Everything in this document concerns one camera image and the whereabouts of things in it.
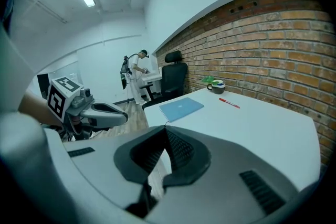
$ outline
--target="chair backrest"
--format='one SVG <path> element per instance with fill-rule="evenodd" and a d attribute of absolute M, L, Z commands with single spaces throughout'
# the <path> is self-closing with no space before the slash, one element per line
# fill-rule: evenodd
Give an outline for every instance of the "chair backrest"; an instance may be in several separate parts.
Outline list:
<path fill-rule="evenodd" d="M 183 94 L 183 82 L 187 73 L 188 65 L 186 63 L 178 63 L 182 60 L 182 55 L 179 50 L 167 54 L 164 60 L 165 62 L 175 63 L 162 68 L 162 95 L 164 95 L 165 90 L 172 87 L 178 87 L 178 96 L 181 96 Z"/>

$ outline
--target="red pen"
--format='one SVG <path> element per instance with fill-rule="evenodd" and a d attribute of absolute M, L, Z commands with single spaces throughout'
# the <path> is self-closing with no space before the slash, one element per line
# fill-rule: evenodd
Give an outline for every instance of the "red pen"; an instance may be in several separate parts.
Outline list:
<path fill-rule="evenodd" d="M 232 103 L 230 103 L 229 101 L 226 101 L 226 100 L 224 100 L 224 99 L 222 99 L 222 98 L 220 98 L 220 100 L 221 100 L 222 102 L 228 103 L 228 104 L 233 105 L 233 106 L 235 106 L 236 108 L 240 109 L 240 107 L 237 106 L 236 104 L 232 104 Z"/>

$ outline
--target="white desk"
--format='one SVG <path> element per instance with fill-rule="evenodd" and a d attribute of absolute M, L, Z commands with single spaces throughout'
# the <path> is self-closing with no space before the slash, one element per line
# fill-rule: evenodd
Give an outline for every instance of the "white desk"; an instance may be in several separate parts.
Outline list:
<path fill-rule="evenodd" d="M 231 92 L 218 95 L 202 89 L 174 100 L 184 97 L 204 107 L 167 125 L 240 144 L 281 171 L 299 191 L 319 179 L 319 141 L 310 117 Z M 219 97 L 240 109 L 220 101 Z M 167 122 L 159 108 L 161 104 L 144 110 L 149 127 Z M 162 161 L 168 168 L 169 161 L 164 156 Z"/>
<path fill-rule="evenodd" d="M 143 75 L 141 79 L 144 84 L 149 84 L 150 82 L 157 81 L 157 83 L 153 83 L 154 91 L 152 92 L 159 92 L 159 93 L 161 92 L 161 85 L 158 81 L 162 79 L 162 73 L 149 73 L 149 74 Z M 147 91 L 146 91 L 146 95 L 147 95 L 148 100 L 151 100 Z"/>

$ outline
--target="wooden floor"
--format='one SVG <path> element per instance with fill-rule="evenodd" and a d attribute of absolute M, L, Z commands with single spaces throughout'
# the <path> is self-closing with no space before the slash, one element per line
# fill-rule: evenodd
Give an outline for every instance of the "wooden floor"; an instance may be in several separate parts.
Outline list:
<path fill-rule="evenodd" d="M 128 121 L 125 124 L 116 126 L 108 131 L 98 132 L 92 139 L 114 137 L 148 128 L 145 113 L 141 106 L 137 105 L 135 101 L 129 102 L 128 105 L 127 103 L 123 103 L 118 106 L 128 114 Z M 159 160 L 154 170 L 148 177 L 149 185 L 152 187 L 151 195 L 157 200 L 160 200 L 164 195 L 162 178 L 165 175 L 167 175 L 166 169 L 164 168 L 162 161 Z"/>
<path fill-rule="evenodd" d="M 117 136 L 127 133 L 136 132 L 148 128 L 145 112 L 140 105 L 137 105 L 135 101 L 122 103 L 118 105 L 128 115 L 128 121 L 120 126 L 116 126 L 108 131 L 101 131 L 93 139 L 101 137 Z"/>

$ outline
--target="small plant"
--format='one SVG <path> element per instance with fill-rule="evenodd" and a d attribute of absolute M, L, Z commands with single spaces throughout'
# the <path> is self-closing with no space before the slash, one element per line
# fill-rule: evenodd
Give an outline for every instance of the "small plant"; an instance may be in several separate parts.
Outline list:
<path fill-rule="evenodd" d="M 213 76 L 207 76 L 202 80 L 202 82 L 205 82 L 207 84 L 217 85 L 219 82 L 214 81 L 214 80 L 215 80 L 215 78 Z"/>

